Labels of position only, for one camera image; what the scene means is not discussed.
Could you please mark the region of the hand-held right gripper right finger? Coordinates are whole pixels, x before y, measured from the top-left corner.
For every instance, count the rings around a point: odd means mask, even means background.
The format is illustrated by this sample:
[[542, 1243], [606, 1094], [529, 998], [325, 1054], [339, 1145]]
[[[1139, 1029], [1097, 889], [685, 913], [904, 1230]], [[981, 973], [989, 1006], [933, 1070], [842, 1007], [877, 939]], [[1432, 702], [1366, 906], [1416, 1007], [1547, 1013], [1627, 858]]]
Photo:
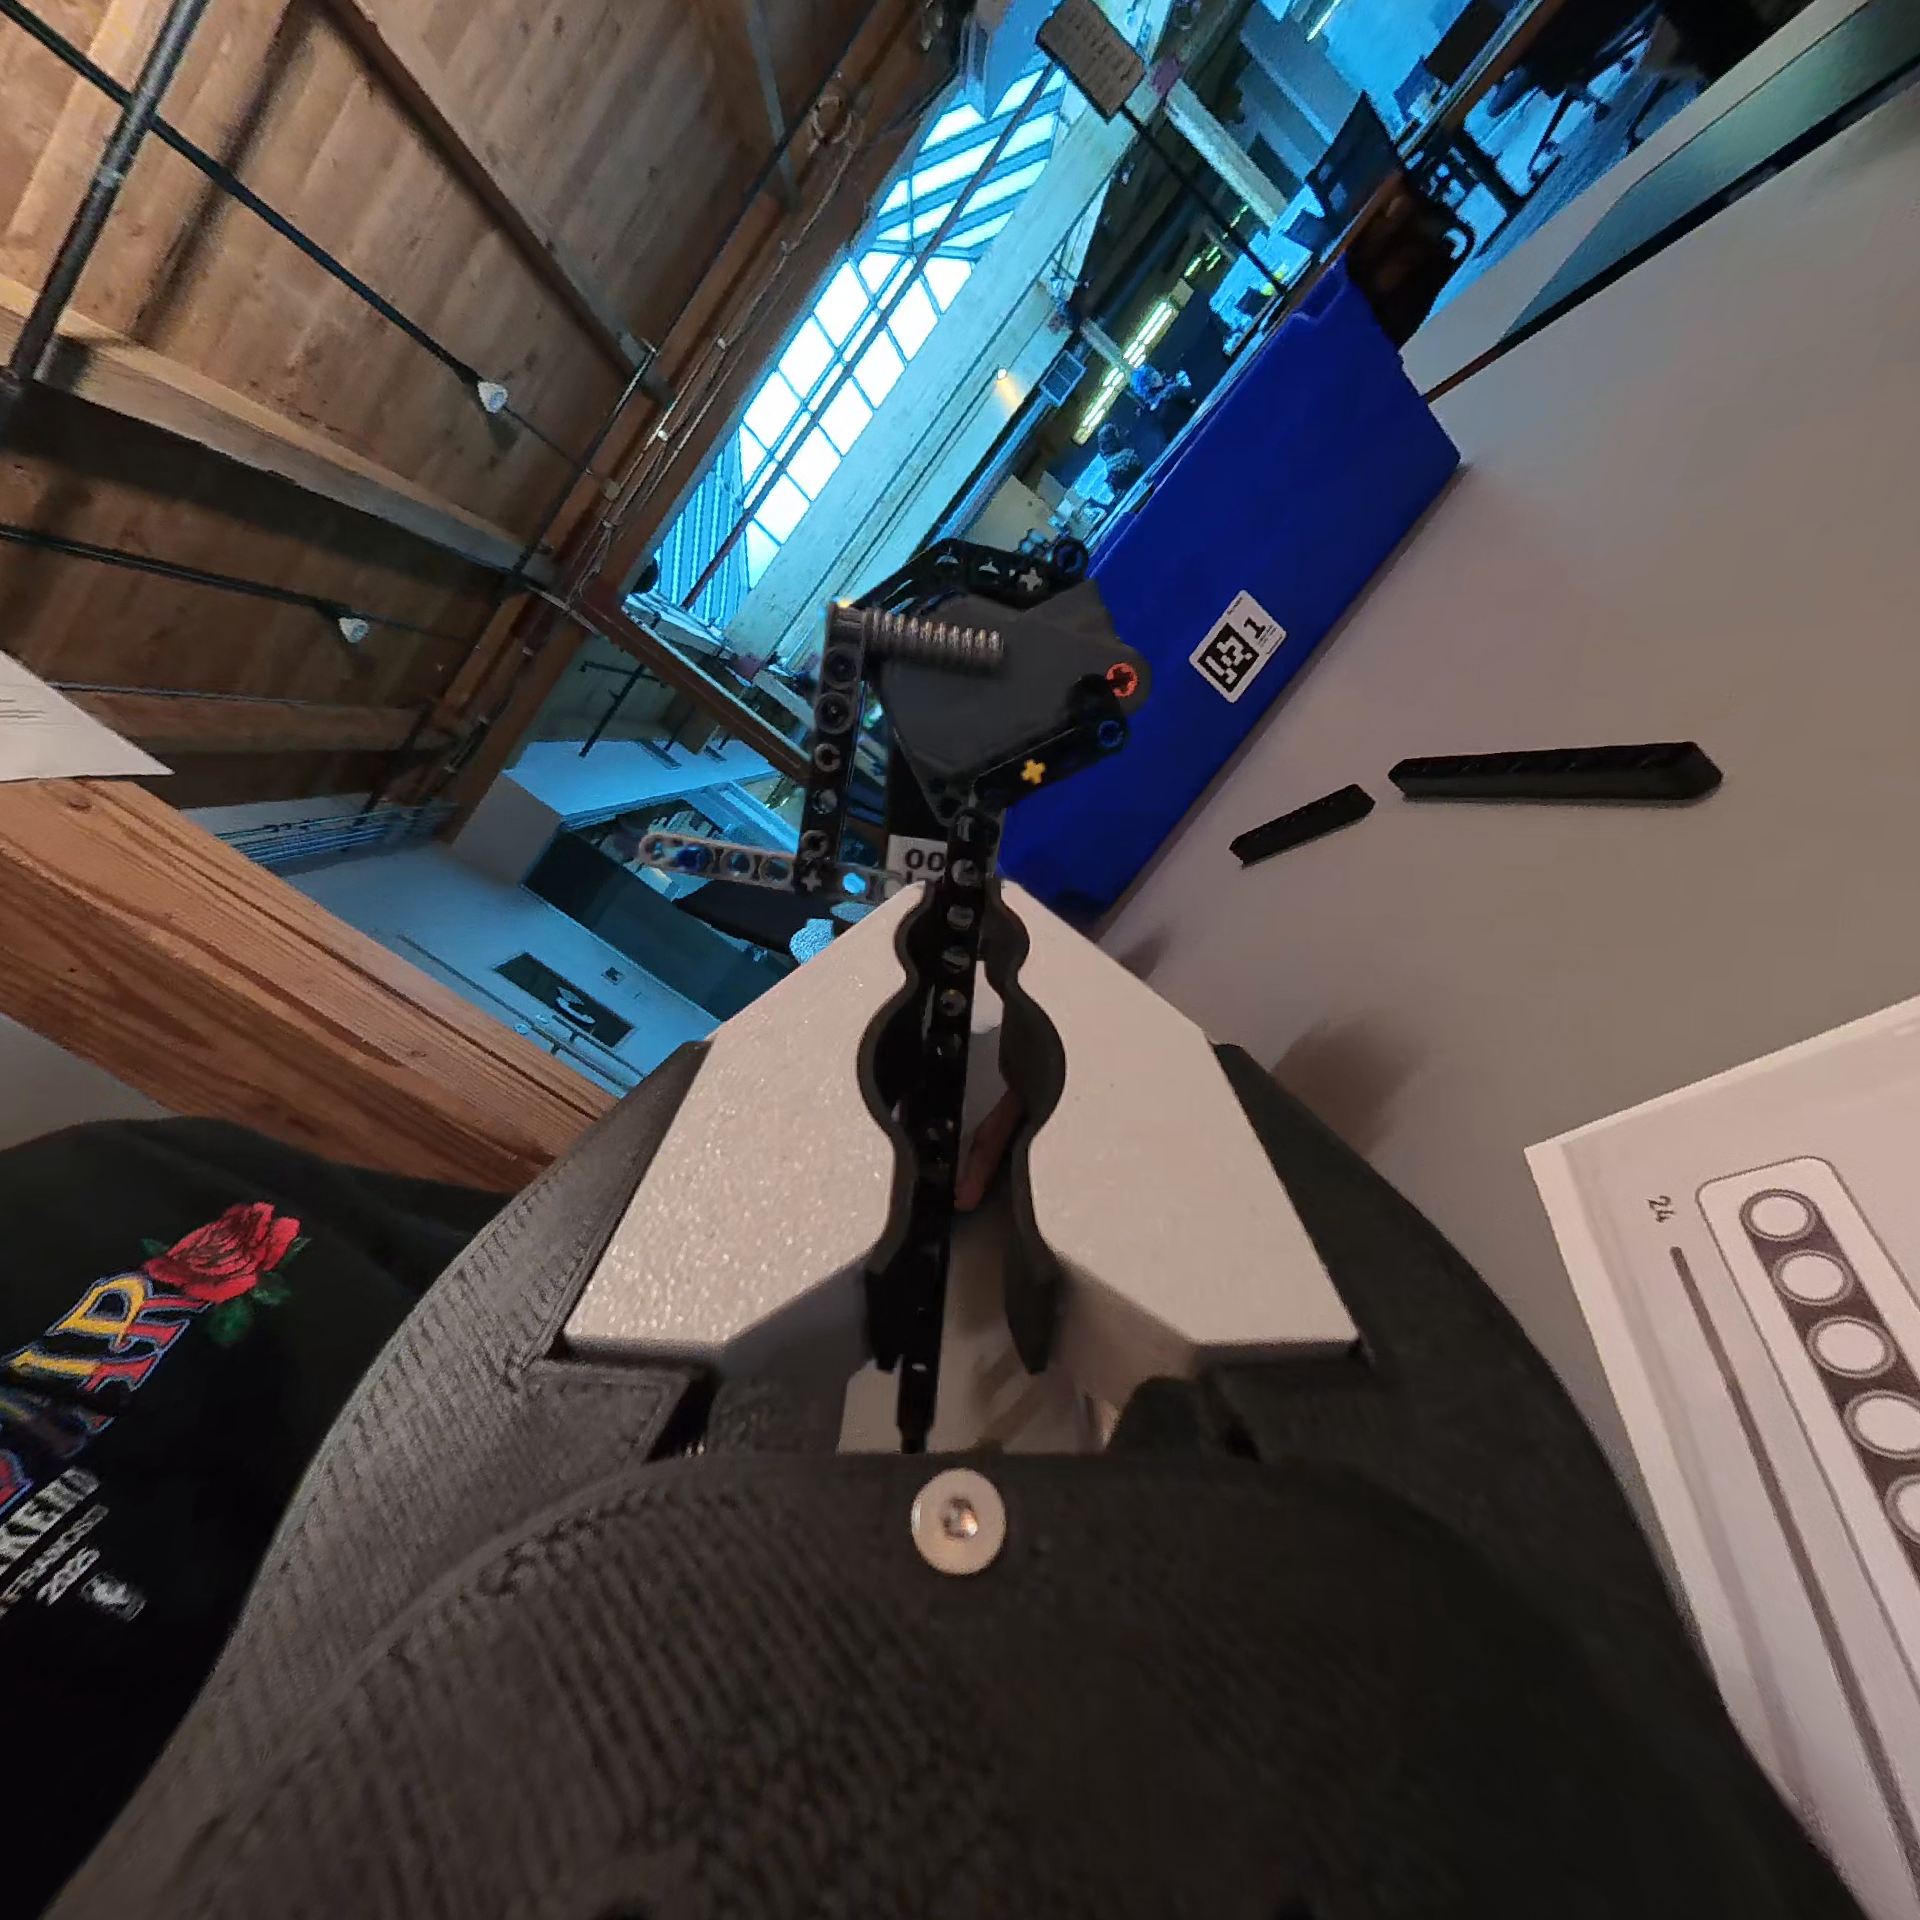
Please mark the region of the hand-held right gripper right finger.
[[1358, 1329], [1210, 1036], [1021, 885], [984, 945], [1003, 1317], [1031, 1374], [1205, 1374], [1346, 1353]]

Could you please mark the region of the white paper sheet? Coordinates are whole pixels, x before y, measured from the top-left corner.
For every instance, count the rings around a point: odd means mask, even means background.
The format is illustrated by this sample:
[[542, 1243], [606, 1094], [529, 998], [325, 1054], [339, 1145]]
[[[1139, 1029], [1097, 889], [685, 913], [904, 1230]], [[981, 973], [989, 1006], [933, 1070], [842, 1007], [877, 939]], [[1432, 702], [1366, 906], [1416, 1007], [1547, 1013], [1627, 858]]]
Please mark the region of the white paper sheet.
[[169, 774], [163, 762], [3, 657], [3, 783]]

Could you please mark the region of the short black toy beam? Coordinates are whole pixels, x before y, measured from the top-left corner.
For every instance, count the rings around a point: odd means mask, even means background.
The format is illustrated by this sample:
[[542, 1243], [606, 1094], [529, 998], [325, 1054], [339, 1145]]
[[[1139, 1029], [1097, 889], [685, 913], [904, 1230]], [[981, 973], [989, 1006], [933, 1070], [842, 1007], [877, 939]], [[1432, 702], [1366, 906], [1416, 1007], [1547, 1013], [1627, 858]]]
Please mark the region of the short black toy beam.
[[1243, 868], [1253, 868], [1271, 858], [1281, 858], [1283, 853], [1306, 847], [1334, 833], [1353, 827], [1375, 810], [1375, 796], [1370, 796], [1361, 783], [1345, 783], [1320, 799], [1306, 802], [1274, 821], [1240, 833], [1230, 841], [1230, 853]]

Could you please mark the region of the person's left hand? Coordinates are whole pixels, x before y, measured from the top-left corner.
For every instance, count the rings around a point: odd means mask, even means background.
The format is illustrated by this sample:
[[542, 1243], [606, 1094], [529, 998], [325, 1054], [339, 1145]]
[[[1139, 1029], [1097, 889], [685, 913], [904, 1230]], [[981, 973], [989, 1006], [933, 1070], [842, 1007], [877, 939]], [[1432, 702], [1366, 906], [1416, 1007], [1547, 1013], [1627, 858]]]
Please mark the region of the person's left hand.
[[1025, 1105], [1010, 1087], [981, 1116], [968, 1141], [954, 1189], [954, 1203], [962, 1214], [978, 1212], [985, 1205], [1022, 1123]]

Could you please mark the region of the black office chair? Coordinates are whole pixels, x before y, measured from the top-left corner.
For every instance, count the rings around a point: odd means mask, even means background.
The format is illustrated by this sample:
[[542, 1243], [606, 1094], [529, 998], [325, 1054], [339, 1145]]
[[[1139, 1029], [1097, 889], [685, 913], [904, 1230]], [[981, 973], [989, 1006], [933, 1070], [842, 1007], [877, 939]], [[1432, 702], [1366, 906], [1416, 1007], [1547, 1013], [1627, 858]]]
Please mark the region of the black office chair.
[[1453, 206], [1397, 169], [1351, 225], [1342, 259], [1384, 337], [1403, 348], [1475, 250], [1475, 230]]

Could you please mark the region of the grey desk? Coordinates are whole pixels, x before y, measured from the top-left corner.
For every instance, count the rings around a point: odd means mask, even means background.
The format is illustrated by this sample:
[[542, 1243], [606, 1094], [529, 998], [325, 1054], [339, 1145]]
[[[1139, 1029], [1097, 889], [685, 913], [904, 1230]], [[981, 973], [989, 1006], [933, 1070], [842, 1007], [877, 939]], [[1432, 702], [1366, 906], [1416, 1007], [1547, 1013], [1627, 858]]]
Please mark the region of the grey desk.
[[[1263, 1453], [1528, 1486], [1552, 1369], [1726, 1707], [1528, 1149], [1917, 998], [1917, 87], [1473, 375], [1467, 469], [1110, 933], [1259, 1061], [1370, 1348], [1224, 1377]], [[1690, 805], [1406, 799], [1411, 757], [1694, 741]], [[1361, 783], [1358, 826], [1230, 841]]]

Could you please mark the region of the metal ceiling pipe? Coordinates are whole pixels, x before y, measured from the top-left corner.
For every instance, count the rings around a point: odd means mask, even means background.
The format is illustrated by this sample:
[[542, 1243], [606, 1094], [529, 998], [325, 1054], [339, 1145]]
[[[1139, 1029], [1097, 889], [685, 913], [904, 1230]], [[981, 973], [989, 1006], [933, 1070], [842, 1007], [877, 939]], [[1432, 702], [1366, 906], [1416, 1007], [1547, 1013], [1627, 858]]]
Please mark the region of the metal ceiling pipe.
[[17, 411], [37, 382], [42, 359], [58, 337], [59, 317], [81, 285], [93, 251], [101, 243], [138, 159], [138, 150], [154, 127], [161, 102], [174, 83], [206, 7], [206, 2], [174, 2], [167, 7], [161, 33], [138, 71], [101, 157], [94, 162], [85, 199], [62, 235], [3, 371], [3, 441], [9, 439]]

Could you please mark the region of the hanging grey sign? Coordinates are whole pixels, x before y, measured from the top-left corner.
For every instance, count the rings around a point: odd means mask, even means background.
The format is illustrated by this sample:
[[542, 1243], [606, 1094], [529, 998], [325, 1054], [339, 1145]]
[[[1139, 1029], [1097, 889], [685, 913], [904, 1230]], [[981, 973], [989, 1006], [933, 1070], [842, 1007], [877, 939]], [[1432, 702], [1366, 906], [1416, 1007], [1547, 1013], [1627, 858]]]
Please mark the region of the hanging grey sign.
[[1039, 25], [1039, 49], [1102, 121], [1126, 117], [1145, 83], [1145, 57], [1099, 2], [1062, 2]]

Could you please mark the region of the long black toy beam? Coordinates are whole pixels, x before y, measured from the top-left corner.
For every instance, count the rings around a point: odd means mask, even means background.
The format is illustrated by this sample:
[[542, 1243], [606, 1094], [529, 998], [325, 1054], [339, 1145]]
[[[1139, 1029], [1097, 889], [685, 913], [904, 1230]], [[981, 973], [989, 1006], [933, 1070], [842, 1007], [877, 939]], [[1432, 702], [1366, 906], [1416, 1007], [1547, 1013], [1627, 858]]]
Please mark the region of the long black toy beam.
[[1430, 802], [1690, 805], [1722, 789], [1722, 767], [1694, 741], [1641, 741], [1411, 757], [1387, 780]]

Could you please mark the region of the black and grey toy assembly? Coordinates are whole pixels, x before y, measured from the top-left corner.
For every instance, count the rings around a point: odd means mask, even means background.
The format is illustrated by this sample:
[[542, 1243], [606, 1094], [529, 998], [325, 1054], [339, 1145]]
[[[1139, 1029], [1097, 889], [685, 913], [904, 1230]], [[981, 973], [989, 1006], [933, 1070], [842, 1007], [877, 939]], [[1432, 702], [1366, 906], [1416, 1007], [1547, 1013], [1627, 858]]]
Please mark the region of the black and grey toy assembly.
[[808, 734], [800, 841], [791, 855], [665, 827], [639, 841], [645, 868], [830, 906], [881, 906], [881, 867], [850, 859], [848, 783], [863, 716], [893, 734], [887, 829], [917, 799], [941, 871], [907, 894], [893, 956], [902, 978], [856, 1027], [856, 1091], [887, 1143], [887, 1214], [858, 1274], [865, 1332], [897, 1381], [902, 1449], [929, 1449], [941, 1405], [945, 1309], [966, 1149], [976, 987], [1001, 964], [1025, 1006], [1026, 935], [998, 875], [1009, 810], [1119, 754], [1150, 693], [1150, 667], [1122, 643], [1089, 548], [1056, 542], [1025, 558], [937, 542], [881, 588], [826, 615]]

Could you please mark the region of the wooden parapet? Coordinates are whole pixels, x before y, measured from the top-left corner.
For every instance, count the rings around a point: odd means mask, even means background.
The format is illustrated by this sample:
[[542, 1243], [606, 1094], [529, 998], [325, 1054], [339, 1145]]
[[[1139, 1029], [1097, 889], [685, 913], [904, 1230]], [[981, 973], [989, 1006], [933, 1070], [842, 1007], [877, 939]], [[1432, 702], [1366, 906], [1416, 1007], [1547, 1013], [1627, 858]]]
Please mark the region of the wooden parapet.
[[154, 794], [6, 783], [3, 1006], [169, 1113], [526, 1186], [615, 1106]]

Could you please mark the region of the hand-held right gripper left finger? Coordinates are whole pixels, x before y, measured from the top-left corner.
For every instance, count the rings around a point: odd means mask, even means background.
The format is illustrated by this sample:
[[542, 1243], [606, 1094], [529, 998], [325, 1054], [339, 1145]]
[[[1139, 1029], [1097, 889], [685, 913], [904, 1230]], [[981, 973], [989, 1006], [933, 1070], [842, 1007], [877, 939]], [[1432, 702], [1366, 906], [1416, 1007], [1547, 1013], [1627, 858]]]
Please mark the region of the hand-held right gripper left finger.
[[897, 1148], [859, 1046], [898, 997], [889, 903], [720, 1025], [641, 1174], [568, 1351], [711, 1374], [853, 1374], [869, 1362], [865, 1266], [894, 1210]]

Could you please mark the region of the white instruction booklet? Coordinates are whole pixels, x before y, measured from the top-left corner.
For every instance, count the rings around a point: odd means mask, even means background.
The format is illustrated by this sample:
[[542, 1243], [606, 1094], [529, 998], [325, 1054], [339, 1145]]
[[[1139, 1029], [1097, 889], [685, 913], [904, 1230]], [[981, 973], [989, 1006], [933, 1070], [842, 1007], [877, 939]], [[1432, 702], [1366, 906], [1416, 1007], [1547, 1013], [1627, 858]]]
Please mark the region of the white instruction booklet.
[[1736, 1726], [1918, 1915], [1917, 998], [1528, 1166]]

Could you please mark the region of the adjacent white desk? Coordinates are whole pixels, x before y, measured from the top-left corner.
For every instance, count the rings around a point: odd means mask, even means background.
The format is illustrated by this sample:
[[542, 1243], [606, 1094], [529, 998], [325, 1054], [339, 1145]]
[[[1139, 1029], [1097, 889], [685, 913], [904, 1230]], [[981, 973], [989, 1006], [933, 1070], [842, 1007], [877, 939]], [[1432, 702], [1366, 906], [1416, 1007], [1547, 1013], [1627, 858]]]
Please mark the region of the adjacent white desk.
[[1438, 402], [1917, 83], [1917, 2], [1815, 2], [1447, 299], [1403, 349]]

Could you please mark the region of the blue plastic bin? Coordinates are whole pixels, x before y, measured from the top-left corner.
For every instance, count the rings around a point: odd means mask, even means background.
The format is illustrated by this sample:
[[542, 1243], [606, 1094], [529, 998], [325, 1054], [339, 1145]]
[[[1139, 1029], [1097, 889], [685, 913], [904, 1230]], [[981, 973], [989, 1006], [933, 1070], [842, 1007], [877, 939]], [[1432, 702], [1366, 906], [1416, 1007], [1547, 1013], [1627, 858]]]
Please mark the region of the blue plastic bin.
[[1122, 753], [1015, 807], [1001, 875], [1078, 927], [1117, 909], [1459, 467], [1335, 266], [1096, 548], [1147, 699]]

